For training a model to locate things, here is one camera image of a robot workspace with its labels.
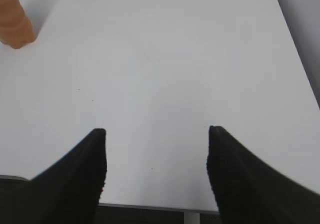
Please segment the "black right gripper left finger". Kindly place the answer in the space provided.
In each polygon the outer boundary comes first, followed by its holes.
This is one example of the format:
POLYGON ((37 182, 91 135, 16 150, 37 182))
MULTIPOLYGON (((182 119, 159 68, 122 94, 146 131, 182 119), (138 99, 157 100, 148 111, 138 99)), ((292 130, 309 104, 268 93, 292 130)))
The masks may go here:
POLYGON ((43 173, 1 195, 0 222, 92 224, 106 174, 106 130, 97 128, 43 173))

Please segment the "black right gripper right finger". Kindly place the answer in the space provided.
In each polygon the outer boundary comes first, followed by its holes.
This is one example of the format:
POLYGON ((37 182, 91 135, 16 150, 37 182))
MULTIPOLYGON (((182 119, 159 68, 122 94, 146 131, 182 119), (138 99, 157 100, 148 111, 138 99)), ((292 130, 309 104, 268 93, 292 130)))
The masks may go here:
POLYGON ((226 129, 210 126, 207 175, 224 224, 318 224, 320 196, 281 174, 226 129))

